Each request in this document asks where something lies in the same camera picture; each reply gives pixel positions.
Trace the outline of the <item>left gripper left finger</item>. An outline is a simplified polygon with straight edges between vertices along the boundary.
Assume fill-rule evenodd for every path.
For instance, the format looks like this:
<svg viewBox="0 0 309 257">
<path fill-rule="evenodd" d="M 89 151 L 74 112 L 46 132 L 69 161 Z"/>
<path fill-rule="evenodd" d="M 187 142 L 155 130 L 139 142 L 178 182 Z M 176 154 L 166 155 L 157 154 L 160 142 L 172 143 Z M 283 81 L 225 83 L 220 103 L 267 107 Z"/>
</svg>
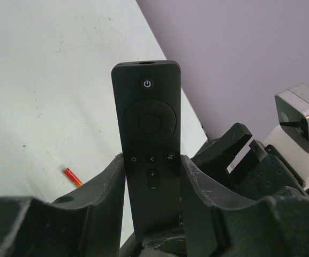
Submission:
<svg viewBox="0 0 309 257">
<path fill-rule="evenodd" d="M 81 211 L 79 256 L 118 256 L 125 192 L 124 158 L 118 154 L 97 176 L 56 199 L 61 209 Z"/>
</svg>

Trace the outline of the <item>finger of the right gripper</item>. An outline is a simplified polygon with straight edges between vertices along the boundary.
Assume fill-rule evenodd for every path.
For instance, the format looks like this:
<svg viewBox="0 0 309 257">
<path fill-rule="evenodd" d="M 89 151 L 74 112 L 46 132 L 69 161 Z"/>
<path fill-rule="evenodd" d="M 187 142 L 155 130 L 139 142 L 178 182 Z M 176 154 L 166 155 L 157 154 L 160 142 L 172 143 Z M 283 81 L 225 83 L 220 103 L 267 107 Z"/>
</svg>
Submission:
<svg viewBox="0 0 309 257">
<path fill-rule="evenodd" d="M 157 250 L 173 256 L 186 256 L 186 238 L 183 227 L 148 234 L 143 238 L 141 245 L 143 248 Z"/>
<path fill-rule="evenodd" d="M 192 162 L 206 175 L 225 187 L 234 187 L 228 166 L 251 139 L 252 133 L 241 123 L 235 123 L 219 139 L 207 141 Z"/>
</svg>

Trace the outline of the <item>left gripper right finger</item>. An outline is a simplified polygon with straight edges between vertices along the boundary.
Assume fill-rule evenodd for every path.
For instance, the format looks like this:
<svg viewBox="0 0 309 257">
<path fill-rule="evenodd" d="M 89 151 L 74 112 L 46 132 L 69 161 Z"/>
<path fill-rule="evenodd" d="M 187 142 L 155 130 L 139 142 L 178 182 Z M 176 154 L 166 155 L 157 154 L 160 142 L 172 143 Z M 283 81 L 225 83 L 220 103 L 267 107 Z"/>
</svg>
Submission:
<svg viewBox="0 0 309 257">
<path fill-rule="evenodd" d="M 180 168 L 180 197 L 188 256 L 212 256 L 230 246 L 224 211 L 254 204 L 203 173 L 186 155 Z"/>
</svg>

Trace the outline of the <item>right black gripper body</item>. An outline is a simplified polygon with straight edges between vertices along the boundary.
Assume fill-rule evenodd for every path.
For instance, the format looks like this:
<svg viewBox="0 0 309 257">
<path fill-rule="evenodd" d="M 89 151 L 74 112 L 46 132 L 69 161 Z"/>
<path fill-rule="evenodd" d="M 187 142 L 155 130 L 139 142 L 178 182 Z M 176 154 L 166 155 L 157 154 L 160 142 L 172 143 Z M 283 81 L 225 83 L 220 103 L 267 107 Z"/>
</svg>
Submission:
<svg viewBox="0 0 309 257">
<path fill-rule="evenodd" d="M 250 150 L 234 168 L 234 184 L 238 194 L 251 200 L 266 196 L 306 196 L 304 181 L 277 156 L 273 147 L 253 140 Z"/>
</svg>

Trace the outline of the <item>black remote control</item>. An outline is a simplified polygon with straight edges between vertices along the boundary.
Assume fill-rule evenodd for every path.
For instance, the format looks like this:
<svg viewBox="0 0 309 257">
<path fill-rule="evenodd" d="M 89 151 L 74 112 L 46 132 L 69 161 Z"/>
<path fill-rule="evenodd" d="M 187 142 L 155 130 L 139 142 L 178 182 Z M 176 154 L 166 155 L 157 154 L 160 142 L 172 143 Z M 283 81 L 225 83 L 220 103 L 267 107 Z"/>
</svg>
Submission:
<svg viewBox="0 0 309 257">
<path fill-rule="evenodd" d="M 176 227 L 180 212 L 181 70 L 125 62 L 111 72 L 134 234 Z"/>
</svg>

